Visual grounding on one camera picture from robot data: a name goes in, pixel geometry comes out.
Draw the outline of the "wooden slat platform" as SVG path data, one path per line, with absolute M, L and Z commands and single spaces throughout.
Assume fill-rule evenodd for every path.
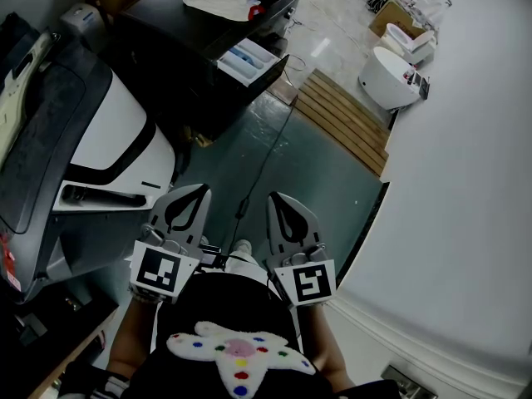
M 268 91 L 294 107 L 376 177 L 382 176 L 390 130 L 330 77 L 316 69 L 297 88 L 283 74 Z

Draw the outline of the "person's black top with star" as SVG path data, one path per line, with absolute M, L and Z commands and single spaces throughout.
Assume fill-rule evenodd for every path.
M 303 354 L 298 313 L 230 273 L 191 277 L 157 305 L 150 354 L 131 379 L 71 363 L 58 399 L 401 399 L 389 380 L 334 392 Z

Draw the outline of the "white detergent drawer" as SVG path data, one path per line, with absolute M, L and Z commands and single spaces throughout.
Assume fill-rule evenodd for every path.
M 232 46 L 217 62 L 217 68 L 230 76 L 252 101 L 282 75 L 289 55 L 277 57 L 256 42 L 245 38 Z

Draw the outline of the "pile of white fixtures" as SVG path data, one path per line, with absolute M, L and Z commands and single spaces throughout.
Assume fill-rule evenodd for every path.
M 411 17 L 414 27 L 437 32 L 451 0 L 395 0 Z

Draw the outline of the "dark table with wood edge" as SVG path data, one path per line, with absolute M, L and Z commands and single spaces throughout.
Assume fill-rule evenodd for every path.
M 0 399 L 31 399 L 59 378 L 68 363 L 104 329 L 118 308 L 101 288 L 44 288 L 15 304 L 0 293 Z

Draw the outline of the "person's left forearm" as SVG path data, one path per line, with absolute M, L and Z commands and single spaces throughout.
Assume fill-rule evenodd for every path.
M 111 346 L 106 370 L 131 379 L 150 354 L 157 305 L 133 298 Z

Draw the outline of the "white toilet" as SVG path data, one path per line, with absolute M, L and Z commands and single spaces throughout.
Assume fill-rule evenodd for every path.
M 435 52 L 437 42 L 435 32 L 432 30 L 424 31 L 412 39 L 397 25 L 388 23 L 377 46 L 384 47 L 406 62 L 417 66 Z

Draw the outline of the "white round tub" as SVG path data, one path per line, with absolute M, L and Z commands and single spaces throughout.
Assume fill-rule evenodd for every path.
M 384 110 L 409 106 L 421 99 L 421 75 L 385 47 L 374 47 L 358 76 L 362 89 Z

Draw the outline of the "small black electronics box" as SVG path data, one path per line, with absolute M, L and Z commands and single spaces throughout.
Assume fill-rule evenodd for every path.
M 205 271 L 206 269 L 225 271 L 229 256 L 224 254 L 220 247 L 210 244 L 201 244 L 199 249 L 203 253 L 203 258 L 198 265 L 198 269 L 202 271 Z

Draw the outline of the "brown crumpled bag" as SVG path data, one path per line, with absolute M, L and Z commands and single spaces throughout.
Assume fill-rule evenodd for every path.
M 201 148 L 206 148 L 213 144 L 211 139 L 195 131 L 190 126 L 182 127 L 182 136 L 184 142 L 189 144 L 195 143 Z

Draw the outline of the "dark washing machine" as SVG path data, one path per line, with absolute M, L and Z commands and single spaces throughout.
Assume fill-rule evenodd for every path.
M 129 52 L 116 73 L 165 135 L 190 126 L 215 141 L 252 102 L 217 60 L 245 38 L 286 56 L 284 35 L 298 1 L 278 0 L 253 20 L 235 22 L 181 0 L 137 0 L 115 19 Z

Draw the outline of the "tall white and black appliance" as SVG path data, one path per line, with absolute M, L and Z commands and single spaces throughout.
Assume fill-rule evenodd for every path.
M 56 39 L 0 167 L 0 292 L 15 303 L 129 255 L 174 151 L 120 78 Z

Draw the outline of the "person's white trousers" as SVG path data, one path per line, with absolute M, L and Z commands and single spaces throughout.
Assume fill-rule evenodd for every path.
M 226 273 L 250 278 L 262 285 L 268 285 L 268 273 L 257 261 L 245 252 L 234 251 L 229 255 L 225 263 Z

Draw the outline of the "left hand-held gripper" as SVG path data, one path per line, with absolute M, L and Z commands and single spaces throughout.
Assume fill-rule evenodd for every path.
M 197 245 L 210 201 L 209 186 L 197 184 L 174 189 L 155 202 L 150 224 L 142 225 L 131 255 L 133 294 L 156 303 L 177 301 L 203 258 Z

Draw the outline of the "white box with blue label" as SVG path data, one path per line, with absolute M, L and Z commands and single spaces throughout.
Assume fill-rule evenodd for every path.
M 71 34 L 83 39 L 95 53 L 101 52 L 108 42 L 104 20 L 99 11 L 89 4 L 74 4 L 60 16 L 60 23 Z

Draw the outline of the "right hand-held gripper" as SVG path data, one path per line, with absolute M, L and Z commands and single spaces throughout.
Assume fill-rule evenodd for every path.
M 266 215 L 270 249 L 278 255 L 265 264 L 280 298 L 292 307 L 330 300 L 337 290 L 335 262 L 327 256 L 325 244 L 318 244 L 315 214 L 295 198 L 272 192 Z

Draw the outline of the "person's right forearm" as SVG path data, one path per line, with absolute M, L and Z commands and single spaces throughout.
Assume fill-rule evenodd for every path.
M 347 374 L 340 347 L 325 318 L 323 305 L 299 307 L 297 313 L 303 354 L 329 381 L 334 392 L 355 387 Z

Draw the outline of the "brown cardboard box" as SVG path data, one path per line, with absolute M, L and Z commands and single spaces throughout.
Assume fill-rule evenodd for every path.
M 381 37 L 388 23 L 399 27 L 412 39 L 419 37 L 425 29 L 416 21 L 409 12 L 395 1 L 388 1 L 379 10 L 369 25 L 369 29 L 378 37 Z

